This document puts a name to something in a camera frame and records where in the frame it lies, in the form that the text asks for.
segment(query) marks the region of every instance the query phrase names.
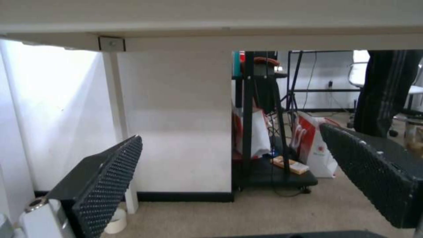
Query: white tape roll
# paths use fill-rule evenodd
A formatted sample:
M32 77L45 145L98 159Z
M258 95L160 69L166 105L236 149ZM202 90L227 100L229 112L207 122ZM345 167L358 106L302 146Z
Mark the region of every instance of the white tape roll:
M124 230L126 227L126 212L118 208L112 217L112 220L107 224L104 232L107 234L116 234Z

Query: white plastic bag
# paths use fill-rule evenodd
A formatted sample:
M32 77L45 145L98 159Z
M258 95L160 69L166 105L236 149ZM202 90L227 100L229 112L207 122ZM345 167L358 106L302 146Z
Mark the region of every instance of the white plastic bag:
M242 133L243 117L241 108L233 108L235 116L236 130L236 150L242 154ZM270 153L269 132L266 126L266 120L263 111L259 108L253 108L251 128L251 158L260 158L262 155Z
M319 125L338 123L324 117L313 117L298 112L292 132L291 148L297 151L299 159L310 167L316 177L334 178L338 163L327 149L321 137Z

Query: metal cap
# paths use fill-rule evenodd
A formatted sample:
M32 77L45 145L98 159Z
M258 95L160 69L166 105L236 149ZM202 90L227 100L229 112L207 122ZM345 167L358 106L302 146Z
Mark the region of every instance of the metal cap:
M46 197L37 197L34 200L32 200L26 207L25 207L25 213L30 213L32 211L35 211L42 206L49 203L49 201L46 199Z

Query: shelf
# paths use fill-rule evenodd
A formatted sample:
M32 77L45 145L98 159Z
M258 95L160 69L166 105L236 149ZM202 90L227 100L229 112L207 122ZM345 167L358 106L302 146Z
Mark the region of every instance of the shelf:
M243 187L284 187L284 188L299 188L317 185L316 177L307 171L302 175L290 173L287 176L284 174L283 169L273 166L269 162L269 158L260 158L250 161L250 174L242 184ZM240 180L241 174L240 163L233 164L233 177L234 186L237 187L237 181Z

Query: person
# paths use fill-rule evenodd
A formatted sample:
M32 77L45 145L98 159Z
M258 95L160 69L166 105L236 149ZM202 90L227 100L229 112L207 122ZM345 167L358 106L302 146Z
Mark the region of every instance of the person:
M423 50L370 50L369 55L354 129L386 138L393 117L404 107Z

